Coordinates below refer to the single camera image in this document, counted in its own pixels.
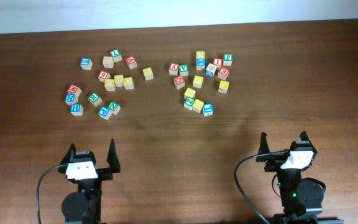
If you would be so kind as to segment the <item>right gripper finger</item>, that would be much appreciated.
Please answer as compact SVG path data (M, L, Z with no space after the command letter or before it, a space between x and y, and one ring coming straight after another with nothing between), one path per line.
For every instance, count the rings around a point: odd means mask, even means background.
M269 153L270 153L270 149L267 142L267 134L265 132L261 132L258 154L269 154Z
M302 131L302 132L300 133L300 141L310 142L310 139L309 139L309 137L308 137L306 131Z

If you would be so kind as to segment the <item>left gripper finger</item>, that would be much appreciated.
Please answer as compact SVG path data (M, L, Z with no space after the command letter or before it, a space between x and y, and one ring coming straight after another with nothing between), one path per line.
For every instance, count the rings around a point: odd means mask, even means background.
M113 138L111 139L109 145L109 151L106 161L109 164L109 168L112 173L120 173L121 165L119 163L119 159L116 152L116 145Z
M75 155L76 155L76 146L74 143L71 143L67 153L61 160L60 165L71 163L74 160Z

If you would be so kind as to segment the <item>green R letter block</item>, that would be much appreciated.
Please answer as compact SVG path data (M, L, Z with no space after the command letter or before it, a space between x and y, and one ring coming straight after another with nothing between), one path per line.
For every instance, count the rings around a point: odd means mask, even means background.
M98 106L102 102L101 97L97 93L90 94L88 100L94 106Z

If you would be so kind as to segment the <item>yellow S block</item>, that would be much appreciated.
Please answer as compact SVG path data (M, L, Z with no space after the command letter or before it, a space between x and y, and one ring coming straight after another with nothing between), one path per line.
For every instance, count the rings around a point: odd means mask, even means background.
M203 85L203 77L195 75L193 79L193 87L202 88Z

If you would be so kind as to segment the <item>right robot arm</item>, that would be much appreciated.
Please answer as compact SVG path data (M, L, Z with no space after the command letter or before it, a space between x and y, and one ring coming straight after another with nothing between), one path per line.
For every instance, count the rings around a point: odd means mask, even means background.
M279 196L283 207L282 214L273 217L275 223L344 223L338 218L319 218L326 185L324 182L301 176L312 166L318 155L307 133L290 144L289 149L272 152L267 142L267 134L261 133L257 162L265 164L265 172L273 172L278 180Z

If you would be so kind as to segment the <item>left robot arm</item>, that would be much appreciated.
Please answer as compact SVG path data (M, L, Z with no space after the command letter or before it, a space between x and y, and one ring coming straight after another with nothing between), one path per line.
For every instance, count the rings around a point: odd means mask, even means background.
M77 185L77 191L67 195L61 210L65 223L100 223L102 182L113 180L113 174L120 173L121 165L112 139L105 168L96 168L96 159L92 151L76 150L71 144L58 169L67 180Z

